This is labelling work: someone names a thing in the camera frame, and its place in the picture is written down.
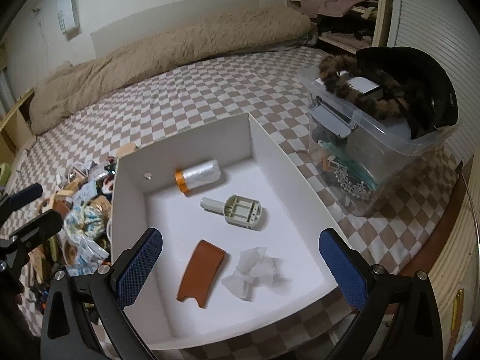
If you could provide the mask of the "brown leather case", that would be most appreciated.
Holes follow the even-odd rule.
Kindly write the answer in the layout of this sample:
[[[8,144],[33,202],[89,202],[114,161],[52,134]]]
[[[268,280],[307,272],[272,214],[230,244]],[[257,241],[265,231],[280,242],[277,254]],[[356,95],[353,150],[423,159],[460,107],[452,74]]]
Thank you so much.
[[[201,240],[195,247],[182,276],[176,300],[196,300],[198,307],[205,308],[210,288],[216,278],[226,252],[216,245]]]

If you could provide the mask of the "white mesh gauze wad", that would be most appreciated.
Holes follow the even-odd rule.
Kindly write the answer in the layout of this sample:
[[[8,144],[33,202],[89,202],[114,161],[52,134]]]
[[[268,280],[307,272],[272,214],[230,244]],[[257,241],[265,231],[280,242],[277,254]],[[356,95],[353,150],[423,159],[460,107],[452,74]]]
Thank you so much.
[[[232,295],[245,302],[255,299],[257,289],[284,296],[292,289],[292,279],[285,275],[284,265],[285,260],[271,257],[266,247],[243,250],[233,272],[220,282]]]

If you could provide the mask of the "grey plastic lint roller holder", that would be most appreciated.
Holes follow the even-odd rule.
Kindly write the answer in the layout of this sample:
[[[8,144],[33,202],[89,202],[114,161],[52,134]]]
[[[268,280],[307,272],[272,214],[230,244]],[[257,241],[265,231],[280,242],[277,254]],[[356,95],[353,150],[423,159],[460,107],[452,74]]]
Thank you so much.
[[[232,195],[225,202],[203,197],[200,206],[205,211],[222,215],[228,224],[253,229],[263,214],[259,201],[239,195]]]

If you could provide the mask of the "blue white mask packet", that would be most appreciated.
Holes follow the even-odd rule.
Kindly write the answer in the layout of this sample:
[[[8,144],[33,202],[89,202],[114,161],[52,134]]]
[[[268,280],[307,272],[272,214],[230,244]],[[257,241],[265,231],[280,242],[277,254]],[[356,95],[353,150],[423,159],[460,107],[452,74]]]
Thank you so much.
[[[109,252],[89,237],[82,236],[78,244],[74,264],[67,269],[70,276],[89,275],[107,260]]]

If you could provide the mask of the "floral fabric pouch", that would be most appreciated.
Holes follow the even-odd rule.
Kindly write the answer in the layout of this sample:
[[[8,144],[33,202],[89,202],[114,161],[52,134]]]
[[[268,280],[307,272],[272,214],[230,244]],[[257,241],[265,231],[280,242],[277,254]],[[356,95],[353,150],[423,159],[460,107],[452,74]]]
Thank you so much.
[[[95,241],[106,232],[108,219],[106,211],[98,205],[78,205],[65,216],[63,230],[75,244],[83,237]]]

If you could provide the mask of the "green plush toy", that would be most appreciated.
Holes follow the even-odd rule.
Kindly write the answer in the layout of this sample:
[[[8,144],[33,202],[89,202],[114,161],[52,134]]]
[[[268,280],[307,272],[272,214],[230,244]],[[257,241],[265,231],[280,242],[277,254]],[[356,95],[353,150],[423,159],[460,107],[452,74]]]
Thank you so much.
[[[0,164],[0,186],[6,186],[11,175],[11,167],[8,163]]]

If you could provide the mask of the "white storage box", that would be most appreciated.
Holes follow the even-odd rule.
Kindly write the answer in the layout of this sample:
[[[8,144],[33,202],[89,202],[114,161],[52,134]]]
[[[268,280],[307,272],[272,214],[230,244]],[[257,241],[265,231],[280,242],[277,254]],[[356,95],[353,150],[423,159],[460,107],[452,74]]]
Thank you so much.
[[[215,159],[221,177],[187,193],[175,172]],[[232,195],[260,202],[253,229],[228,224],[200,206]],[[121,158],[112,200],[112,256],[132,247],[147,228],[158,229],[163,250],[137,300],[125,310],[153,350],[179,350],[230,339],[304,311],[337,284],[319,252],[319,236],[337,223],[297,166],[248,114],[195,127]],[[176,300],[195,247],[205,240],[226,252],[205,308]],[[285,260],[289,294],[257,289],[253,301],[232,295],[221,279],[240,252],[266,247]]]

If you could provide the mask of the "wooden headboard shelf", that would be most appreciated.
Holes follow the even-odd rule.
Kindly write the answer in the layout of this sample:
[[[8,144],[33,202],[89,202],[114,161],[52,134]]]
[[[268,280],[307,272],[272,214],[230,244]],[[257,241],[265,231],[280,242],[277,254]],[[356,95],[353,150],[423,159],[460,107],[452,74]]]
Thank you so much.
[[[29,122],[29,105],[33,97],[34,89],[30,88],[1,120],[1,163],[12,165],[19,152],[28,150],[36,141]]]

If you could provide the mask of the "clear plastic storage bin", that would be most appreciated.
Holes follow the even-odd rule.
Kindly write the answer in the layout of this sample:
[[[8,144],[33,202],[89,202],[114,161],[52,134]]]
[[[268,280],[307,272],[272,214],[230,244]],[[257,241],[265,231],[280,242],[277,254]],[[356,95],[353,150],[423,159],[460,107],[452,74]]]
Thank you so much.
[[[434,154],[454,132],[443,127],[416,140],[406,119],[382,122],[329,93],[317,67],[303,67],[309,94],[308,152],[343,210],[365,216],[408,181],[421,179]]]

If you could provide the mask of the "beige duvet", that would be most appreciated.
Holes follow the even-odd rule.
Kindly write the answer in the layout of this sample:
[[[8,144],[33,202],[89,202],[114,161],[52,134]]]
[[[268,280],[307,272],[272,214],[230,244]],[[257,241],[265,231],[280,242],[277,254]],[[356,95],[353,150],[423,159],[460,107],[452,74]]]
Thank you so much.
[[[146,37],[109,55],[64,65],[34,90],[31,129],[41,135],[108,94],[182,65],[308,38],[310,18],[283,6],[211,14]]]

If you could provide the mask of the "checkered bed sheet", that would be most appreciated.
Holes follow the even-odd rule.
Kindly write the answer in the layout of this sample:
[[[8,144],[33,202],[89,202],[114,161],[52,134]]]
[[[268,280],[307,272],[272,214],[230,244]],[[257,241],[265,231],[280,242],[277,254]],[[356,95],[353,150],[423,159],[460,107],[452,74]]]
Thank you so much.
[[[128,86],[40,135],[13,181],[41,184],[45,194],[75,163],[101,162],[122,145],[154,141],[231,116],[250,114],[279,145],[362,255],[399,272],[427,242],[456,181],[455,158],[441,149],[425,177],[408,181],[369,217],[347,214],[308,155],[308,92],[299,69],[320,61],[297,48],[214,58]]]

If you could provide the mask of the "closet shelf with clothes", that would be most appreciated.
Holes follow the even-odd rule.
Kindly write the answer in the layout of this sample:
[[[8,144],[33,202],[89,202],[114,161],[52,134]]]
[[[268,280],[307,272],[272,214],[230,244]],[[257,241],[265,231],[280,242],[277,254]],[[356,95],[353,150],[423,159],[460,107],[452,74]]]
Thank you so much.
[[[308,16],[318,47],[354,55],[358,50],[387,45],[393,0],[287,0]]]

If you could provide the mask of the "wall air conditioner controller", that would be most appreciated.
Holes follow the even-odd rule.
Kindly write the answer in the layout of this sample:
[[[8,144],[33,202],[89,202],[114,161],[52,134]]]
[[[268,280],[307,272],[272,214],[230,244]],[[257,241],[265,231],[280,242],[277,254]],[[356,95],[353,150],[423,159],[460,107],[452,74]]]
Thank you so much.
[[[58,0],[57,16],[58,25],[63,35],[76,31],[80,27],[75,0]]]

